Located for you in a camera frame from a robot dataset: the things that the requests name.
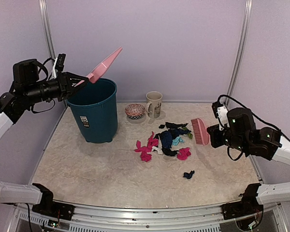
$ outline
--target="mug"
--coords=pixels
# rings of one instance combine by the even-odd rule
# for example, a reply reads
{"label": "mug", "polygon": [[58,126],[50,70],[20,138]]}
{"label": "mug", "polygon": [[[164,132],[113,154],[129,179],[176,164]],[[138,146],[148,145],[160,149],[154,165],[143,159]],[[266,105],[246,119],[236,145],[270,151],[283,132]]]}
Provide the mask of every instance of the mug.
{"label": "mug", "polygon": [[146,94],[146,102],[145,110],[148,116],[151,118],[159,117],[162,105],[162,94],[156,91],[149,92]]}

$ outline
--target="marble tabletop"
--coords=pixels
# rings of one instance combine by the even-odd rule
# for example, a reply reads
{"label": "marble tabletop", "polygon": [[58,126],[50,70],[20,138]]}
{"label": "marble tabletop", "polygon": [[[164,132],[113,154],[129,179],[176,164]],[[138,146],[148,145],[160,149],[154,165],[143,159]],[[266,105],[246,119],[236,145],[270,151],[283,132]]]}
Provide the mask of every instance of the marble tabletop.
{"label": "marble tabletop", "polygon": [[[190,147],[192,155],[181,161],[152,152],[143,162],[136,141],[143,145],[151,132],[159,133],[165,122],[185,123],[200,117],[207,126],[217,124],[210,104],[163,103],[157,119],[129,119],[118,103],[118,131],[111,143],[87,143],[73,118],[64,113],[33,177],[54,193],[55,200],[117,208],[176,208],[239,200],[248,184],[258,183],[249,159],[234,162],[226,147],[196,145],[182,137],[173,149]],[[195,171],[192,179],[184,172]]]}

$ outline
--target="bin label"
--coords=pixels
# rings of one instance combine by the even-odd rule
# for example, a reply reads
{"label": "bin label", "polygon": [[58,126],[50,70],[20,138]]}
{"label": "bin label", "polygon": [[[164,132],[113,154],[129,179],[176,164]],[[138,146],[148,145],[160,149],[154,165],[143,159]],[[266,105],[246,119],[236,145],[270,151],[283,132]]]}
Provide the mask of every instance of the bin label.
{"label": "bin label", "polygon": [[82,123],[84,125],[84,127],[89,127],[89,123],[88,123],[88,119],[86,116],[80,116],[81,120],[82,120]]}

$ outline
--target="light blue cloth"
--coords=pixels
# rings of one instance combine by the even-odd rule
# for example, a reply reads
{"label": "light blue cloth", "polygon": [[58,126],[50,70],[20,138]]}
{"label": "light blue cloth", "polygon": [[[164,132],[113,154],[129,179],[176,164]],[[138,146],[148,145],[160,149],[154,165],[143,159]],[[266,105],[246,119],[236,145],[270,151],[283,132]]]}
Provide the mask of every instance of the light blue cloth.
{"label": "light blue cloth", "polygon": [[177,146],[180,142],[184,143],[185,141],[178,136],[177,138],[173,139],[172,146]]}

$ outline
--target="patterned bowl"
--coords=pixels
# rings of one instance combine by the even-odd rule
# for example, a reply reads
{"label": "patterned bowl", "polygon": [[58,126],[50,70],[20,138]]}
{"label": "patterned bowl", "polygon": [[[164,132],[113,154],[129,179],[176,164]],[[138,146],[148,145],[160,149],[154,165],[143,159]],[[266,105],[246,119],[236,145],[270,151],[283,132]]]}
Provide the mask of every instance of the patterned bowl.
{"label": "patterned bowl", "polygon": [[144,115],[145,107],[141,104],[130,104],[125,108],[125,112],[130,119],[140,119]]}

